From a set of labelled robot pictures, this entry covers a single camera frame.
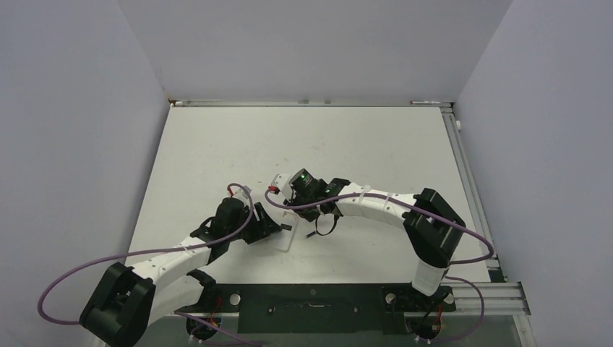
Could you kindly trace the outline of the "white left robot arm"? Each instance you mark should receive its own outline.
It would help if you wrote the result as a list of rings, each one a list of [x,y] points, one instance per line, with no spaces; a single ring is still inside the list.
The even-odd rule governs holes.
[[[191,305],[205,311],[214,305],[215,280],[201,269],[226,253],[231,242],[292,235],[297,223],[293,214],[269,214],[259,202],[227,197],[177,251],[130,266],[112,264],[78,323],[107,346],[134,346],[151,323],[172,311]]]

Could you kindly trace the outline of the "white remote control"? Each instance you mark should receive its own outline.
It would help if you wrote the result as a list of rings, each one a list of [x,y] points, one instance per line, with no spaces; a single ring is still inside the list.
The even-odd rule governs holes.
[[[292,212],[283,212],[280,215],[279,226],[280,232],[273,239],[273,248],[279,252],[287,253],[291,248],[291,244],[299,224],[299,217]]]

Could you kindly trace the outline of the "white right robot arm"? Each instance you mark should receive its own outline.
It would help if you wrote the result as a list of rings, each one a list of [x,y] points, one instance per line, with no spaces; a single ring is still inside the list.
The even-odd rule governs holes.
[[[417,309],[427,309],[436,302],[465,227],[437,191],[425,188],[415,194],[389,193],[348,179],[326,182],[305,169],[286,178],[277,176],[274,184],[285,198],[284,205],[295,207],[309,222],[332,214],[336,218],[362,217],[404,230],[418,257],[408,299]]]

